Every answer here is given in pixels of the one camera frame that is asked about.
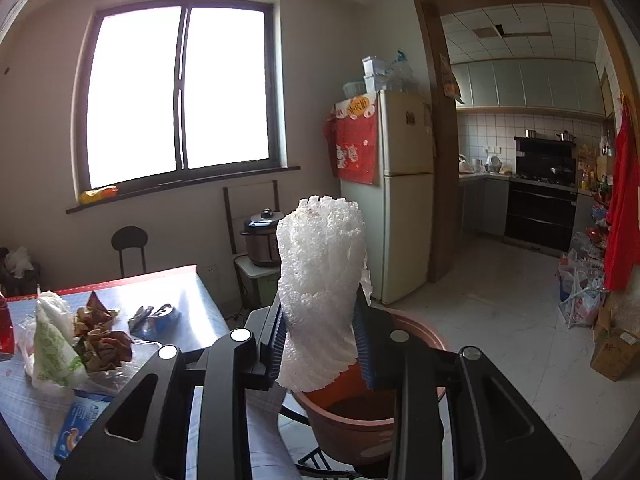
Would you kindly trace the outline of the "white foam wrap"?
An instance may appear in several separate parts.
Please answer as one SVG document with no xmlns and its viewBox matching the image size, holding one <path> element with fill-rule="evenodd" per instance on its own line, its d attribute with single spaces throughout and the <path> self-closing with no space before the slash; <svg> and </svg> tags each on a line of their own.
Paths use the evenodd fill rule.
<svg viewBox="0 0 640 480">
<path fill-rule="evenodd" d="M 310 196 L 278 224 L 278 296 L 286 337 L 278 383 L 311 392 L 356 363 L 352 319 L 359 289 L 371 297 L 366 224 L 356 202 Z"/>
</svg>

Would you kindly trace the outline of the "blue carton box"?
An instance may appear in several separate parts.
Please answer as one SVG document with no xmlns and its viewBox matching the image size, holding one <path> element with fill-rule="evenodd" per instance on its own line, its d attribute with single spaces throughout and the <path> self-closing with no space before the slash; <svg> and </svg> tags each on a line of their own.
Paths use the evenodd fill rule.
<svg viewBox="0 0 640 480">
<path fill-rule="evenodd" d="M 74 390 L 74 400 L 55 442 L 53 456 L 59 464 L 66 460 L 112 400 L 113 397 L 108 394 Z"/>
</svg>

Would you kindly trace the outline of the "white green plastic bag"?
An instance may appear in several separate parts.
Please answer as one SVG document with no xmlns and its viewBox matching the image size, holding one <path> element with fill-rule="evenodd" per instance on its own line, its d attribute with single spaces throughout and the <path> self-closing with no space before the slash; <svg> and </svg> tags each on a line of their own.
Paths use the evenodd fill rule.
<svg viewBox="0 0 640 480">
<path fill-rule="evenodd" d="M 34 388 L 62 396 L 88 379 L 85 365 L 73 347 L 74 315 L 55 292 L 40 292 L 35 314 L 21 322 L 17 347 Z"/>
</svg>

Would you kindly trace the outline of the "small white side table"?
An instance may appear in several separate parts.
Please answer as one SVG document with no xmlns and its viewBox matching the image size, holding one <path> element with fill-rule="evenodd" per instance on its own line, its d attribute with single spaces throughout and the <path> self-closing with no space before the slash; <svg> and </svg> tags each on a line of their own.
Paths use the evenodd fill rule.
<svg viewBox="0 0 640 480">
<path fill-rule="evenodd" d="M 278 266 L 256 266 L 248 255 L 239 255 L 233 259 L 238 281 L 242 307 L 254 310 L 271 306 L 276 296 L 280 268 Z"/>
</svg>

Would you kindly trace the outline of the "blue snack cup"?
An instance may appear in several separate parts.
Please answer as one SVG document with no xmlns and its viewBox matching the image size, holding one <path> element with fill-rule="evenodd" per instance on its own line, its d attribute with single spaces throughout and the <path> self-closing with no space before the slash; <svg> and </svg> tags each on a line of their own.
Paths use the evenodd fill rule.
<svg viewBox="0 0 640 480">
<path fill-rule="evenodd" d="M 129 333 L 144 340 L 157 340 L 174 326 L 180 312 L 171 304 L 140 307 L 128 320 Z"/>
</svg>

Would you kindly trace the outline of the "black stool under bucket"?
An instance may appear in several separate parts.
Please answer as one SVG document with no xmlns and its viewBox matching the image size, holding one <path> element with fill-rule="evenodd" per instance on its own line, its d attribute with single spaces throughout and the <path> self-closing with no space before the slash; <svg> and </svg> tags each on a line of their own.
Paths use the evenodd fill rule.
<svg viewBox="0 0 640 480">
<path fill-rule="evenodd" d="M 296 422 L 296 424 L 311 428 L 310 421 L 306 415 L 292 410 L 292 408 L 288 408 L 285 404 L 280 407 L 280 415 L 289 422 Z M 303 477 L 309 479 L 360 478 L 360 474 L 357 474 L 356 471 L 352 469 L 333 469 L 319 445 L 302 456 L 295 463 L 295 467 Z"/>
</svg>

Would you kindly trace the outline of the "silver pressure cooker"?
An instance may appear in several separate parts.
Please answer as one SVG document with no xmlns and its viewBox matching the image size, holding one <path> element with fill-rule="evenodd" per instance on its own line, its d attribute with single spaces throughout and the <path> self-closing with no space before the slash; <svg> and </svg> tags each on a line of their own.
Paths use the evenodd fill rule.
<svg viewBox="0 0 640 480">
<path fill-rule="evenodd" d="M 280 264 L 277 228 L 283 218 L 282 212 L 266 208 L 244 222 L 241 235 L 244 237 L 248 258 L 256 266 Z"/>
</svg>

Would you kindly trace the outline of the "crumpled brown paper wrapper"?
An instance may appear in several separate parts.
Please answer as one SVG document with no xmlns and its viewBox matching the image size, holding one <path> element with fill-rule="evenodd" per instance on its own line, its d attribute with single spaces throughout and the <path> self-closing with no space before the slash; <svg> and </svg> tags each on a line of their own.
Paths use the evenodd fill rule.
<svg viewBox="0 0 640 480">
<path fill-rule="evenodd" d="M 76 311 L 73 348 L 88 373 L 114 370 L 132 359 L 132 339 L 126 332 L 113 330 L 117 315 L 96 292 Z"/>
</svg>

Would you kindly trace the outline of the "cardboard box on floor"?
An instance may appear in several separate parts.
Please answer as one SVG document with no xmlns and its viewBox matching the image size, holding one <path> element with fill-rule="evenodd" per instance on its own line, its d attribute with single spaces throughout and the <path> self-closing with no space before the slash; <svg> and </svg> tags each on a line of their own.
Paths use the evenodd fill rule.
<svg viewBox="0 0 640 480">
<path fill-rule="evenodd" d="M 608 307 L 600 307 L 592 326 L 594 350 L 590 360 L 593 370 L 617 382 L 639 352 L 639 334 Z"/>
</svg>

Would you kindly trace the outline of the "plastic bags on floor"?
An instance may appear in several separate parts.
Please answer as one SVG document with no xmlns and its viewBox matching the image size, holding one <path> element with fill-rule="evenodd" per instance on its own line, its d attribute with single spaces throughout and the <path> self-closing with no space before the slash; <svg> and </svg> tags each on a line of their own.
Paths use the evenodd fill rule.
<svg viewBox="0 0 640 480">
<path fill-rule="evenodd" d="M 605 300 L 603 250 L 575 232 L 558 263 L 560 315 L 568 328 L 590 327 Z"/>
</svg>

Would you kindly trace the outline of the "blue plaid tablecloth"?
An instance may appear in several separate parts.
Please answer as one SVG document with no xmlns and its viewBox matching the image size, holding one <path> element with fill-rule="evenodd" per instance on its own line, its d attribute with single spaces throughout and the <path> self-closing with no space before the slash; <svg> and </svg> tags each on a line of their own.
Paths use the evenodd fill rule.
<svg viewBox="0 0 640 480">
<path fill-rule="evenodd" d="M 134 358 L 134 341 L 113 330 L 115 310 L 92 292 L 70 322 L 50 322 L 37 340 L 47 377 L 79 388 L 87 374 L 116 372 Z M 176 344 L 156 349 L 120 389 L 85 435 L 75 441 L 57 479 L 185 479 L 195 387 L 203 387 L 197 479 L 299 479 L 278 434 L 262 439 L 265 456 L 250 456 L 246 390 L 267 391 L 278 374 L 286 328 L 278 300 L 254 311 L 245 328 L 186 353 Z M 45 479 L 1 417 L 1 479 Z"/>
</svg>

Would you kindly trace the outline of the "cream two-door refrigerator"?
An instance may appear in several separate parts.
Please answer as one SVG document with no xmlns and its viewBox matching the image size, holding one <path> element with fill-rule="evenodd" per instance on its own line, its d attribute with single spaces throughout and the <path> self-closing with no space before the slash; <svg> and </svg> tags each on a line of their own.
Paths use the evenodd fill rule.
<svg viewBox="0 0 640 480">
<path fill-rule="evenodd" d="M 374 185 L 341 180 L 366 224 L 372 296 L 393 304 L 427 278 L 434 210 L 430 107 L 398 91 L 378 94 L 378 175 Z"/>
</svg>

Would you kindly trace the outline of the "yellow orange item on sill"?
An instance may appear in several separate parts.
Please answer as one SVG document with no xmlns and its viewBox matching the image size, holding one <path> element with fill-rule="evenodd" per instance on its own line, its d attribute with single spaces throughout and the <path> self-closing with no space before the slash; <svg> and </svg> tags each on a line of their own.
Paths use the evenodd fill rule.
<svg viewBox="0 0 640 480">
<path fill-rule="evenodd" d="M 119 193 L 119 189 L 116 185 L 107 185 L 103 188 L 96 188 L 95 190 L 88 190 L 82 192 L 78 196 L 78 203 L 81 205 L 89 205 L 102 200 L 110 200 L 115 198 Z"/>
</svg>

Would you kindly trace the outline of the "red drink bottle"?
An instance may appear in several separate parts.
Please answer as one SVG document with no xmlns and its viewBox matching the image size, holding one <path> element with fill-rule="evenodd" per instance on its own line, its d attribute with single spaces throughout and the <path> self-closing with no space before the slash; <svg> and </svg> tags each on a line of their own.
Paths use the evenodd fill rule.
<svg viewBox="0 0 640 480">
<path fill-rule="evenodd" d="M 15 351 L 14 330 L 6 298 L 0 294 L 0 361 L 12 359 Z"/>
</svg>

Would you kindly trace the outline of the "dark framed window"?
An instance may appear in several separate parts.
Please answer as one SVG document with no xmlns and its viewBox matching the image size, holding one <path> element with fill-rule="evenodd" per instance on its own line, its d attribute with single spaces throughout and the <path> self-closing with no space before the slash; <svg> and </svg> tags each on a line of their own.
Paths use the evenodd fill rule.
<svg viewBox="0 0 640 480">
<path fill-rule="evenodd" d="M 271 2 L 154 0 L 99 10 L 74 103 L 76 208 L 290 169 Z M 78 203 L 116 185 L 115 198 Z"/>
</svg>

